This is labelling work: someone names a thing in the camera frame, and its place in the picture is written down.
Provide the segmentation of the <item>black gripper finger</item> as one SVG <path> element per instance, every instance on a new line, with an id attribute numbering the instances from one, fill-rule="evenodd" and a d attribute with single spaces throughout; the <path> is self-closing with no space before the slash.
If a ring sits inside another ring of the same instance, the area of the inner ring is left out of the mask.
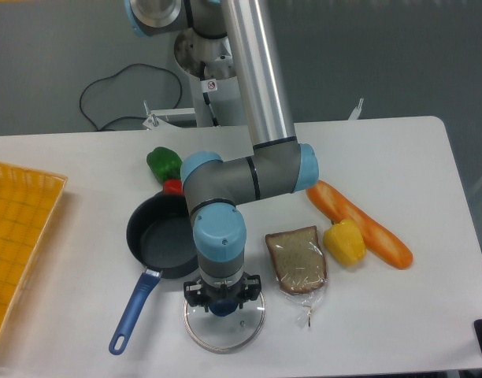
<path id="1" fill-rule="evenodd" d="M 255 301 L 261 293 L 261 277 L 259 275 L 244 274 L 240 280 L 239 292 L 236 295 L 239 309 L 246 302 Z"/>
<path id="2" fill-rule="evenodd" d="M 186 281 L 184 297 L 190 307 L 202 307 L 206 313 L 209 312 L 209 295 L 202 280 Z"/>

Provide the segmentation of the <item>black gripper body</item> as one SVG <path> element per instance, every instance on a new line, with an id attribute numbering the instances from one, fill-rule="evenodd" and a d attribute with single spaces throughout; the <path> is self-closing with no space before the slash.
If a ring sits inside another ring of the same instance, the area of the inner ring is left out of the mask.
<path id="1" fill-rule="evenodd" d="M 221 282 L 219 285 L 213 285 L 208 283 L 205 278 L 202 278 L 202 291 L 206 295 L 208 303 L 216 303 L 225 300 L 244 303 L 247 301 L 244 294 L 246 289 L 245 280 L 246 277 L 241 276 L 238 281 L 232 282 L 231 285 L 228 285 L 225 282 Z"/>

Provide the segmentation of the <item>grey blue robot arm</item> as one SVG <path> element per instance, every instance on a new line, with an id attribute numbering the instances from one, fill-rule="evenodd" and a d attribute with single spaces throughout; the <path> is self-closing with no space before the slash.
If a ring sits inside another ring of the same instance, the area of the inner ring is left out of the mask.
<path id="1" fill-rule="evenodd" d="M 198 254 L 190 306 L 225 317 L 258 299 L 261 281 L 244 270 L 247 230 L 240 204 L 312 187 L 313 148 L 298 142 L 265 1 L 127 1 L 141 35 L 176 32 L 176 63 L 190 83 L 200 127 L 246 124 L 253 153 L 214 152 L 184 160 L 181 180 Z"/>

